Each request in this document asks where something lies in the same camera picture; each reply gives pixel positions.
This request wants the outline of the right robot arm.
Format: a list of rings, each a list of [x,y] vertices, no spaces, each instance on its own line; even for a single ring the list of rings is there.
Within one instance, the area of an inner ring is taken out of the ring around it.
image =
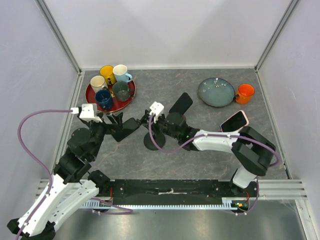
[[[242,196],[249,184],[257,177],[266,175],[269,167],[280,161],[276,147],[252,127],[245,126],[232,132],[210,132],[191,127],[179,113],[155,114],[147,110],[137,121],[148,129],[151,144],[157,150],[162,147],[156,143],[155,136],[162,134],[178,141],[180,149],[187,151],[219,151],[233,154],[241,163],[231,178],[229,191],[235,197]]]

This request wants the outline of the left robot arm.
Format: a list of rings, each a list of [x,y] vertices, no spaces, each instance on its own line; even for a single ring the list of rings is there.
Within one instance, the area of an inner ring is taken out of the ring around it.
[[[52,240],[59,226],[87,200],[104,197],[110,191],[110,179],[101,171],[89,173],[78,190],[69,197],[66,194],[89,172],[106,135],[114,136],[123,130],[123,114],[108,114],[111,121],[105,123],[101,113],[81,107],[62,110],[76,115],[87,127],[76,130],[68,142],[65,154],[59,159],[53,172],[27,148],[21,130],[29,118],[45,113],[33,112],[22,119],[18,126],[18,140],[24,150],[46,171],[48,184],[34,204],[20,218],[11,219],[7,228],[17,240]]]

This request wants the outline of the black round base phone stand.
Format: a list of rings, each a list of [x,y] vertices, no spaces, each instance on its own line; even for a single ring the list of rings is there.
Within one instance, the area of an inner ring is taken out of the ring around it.
[[[151,151],[157,151],[162,148],[166,143],[166,137],[160,127],[153,122],[151,116],[147,118],[145,127],[148,132],[143,138],[144,146]]]

